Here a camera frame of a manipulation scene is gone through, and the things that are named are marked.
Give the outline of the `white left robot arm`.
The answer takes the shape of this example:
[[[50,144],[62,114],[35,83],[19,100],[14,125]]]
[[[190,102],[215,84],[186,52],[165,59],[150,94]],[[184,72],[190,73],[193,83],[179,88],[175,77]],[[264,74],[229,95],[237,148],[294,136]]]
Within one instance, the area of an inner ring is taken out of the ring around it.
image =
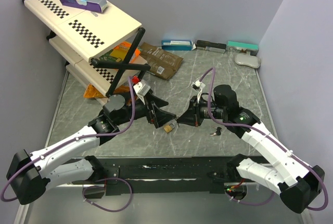
[[[75,134],[39,151],[15,153],[6,175],[7,186],[15,193],[13,199],[26,205],[61,184],[85,180],[99,182],[103,166],[96,157],[87,156],[74,163],[68,161],[121,134],[119,125],[124,123],[131,126],[134,120],[145,117],[155,128],[162,127],[176,118],[175,114],[162,110],[168,104],[151,93],[143,99],[135,99],[128,92],[115,94],[99,115]]]

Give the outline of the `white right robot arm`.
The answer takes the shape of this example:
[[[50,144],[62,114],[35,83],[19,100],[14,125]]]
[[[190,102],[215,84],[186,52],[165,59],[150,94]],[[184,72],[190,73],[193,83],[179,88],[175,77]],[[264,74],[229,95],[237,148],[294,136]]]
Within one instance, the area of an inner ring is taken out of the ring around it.
[[[277,195],[293,212],[300,214],[324,190],[324,170],[299,159],[282,145],[264,123],[250,110],[239,106],[236,92],[229,85],[218,85],[203,99],[204,84],[192,83],[198,94],[189,101],[188,109],[177,122],[193,127],[204,119],[220,119],[223,125],[258,151],[269,166],[238,154],[228,163],[227,175],[232,181],[249,179]]]

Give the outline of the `small brass padlock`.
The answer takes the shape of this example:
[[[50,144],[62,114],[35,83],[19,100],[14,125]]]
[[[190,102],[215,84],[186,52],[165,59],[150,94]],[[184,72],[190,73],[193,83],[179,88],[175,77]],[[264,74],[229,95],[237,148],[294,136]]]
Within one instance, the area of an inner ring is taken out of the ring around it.
[[[170,123],[170,124],[167,124],[167,125],[164,125],[163,126],[163,129],[166,133],[170,133],[171,131],[173,131],[175,128],[175,124],[174,123]]]

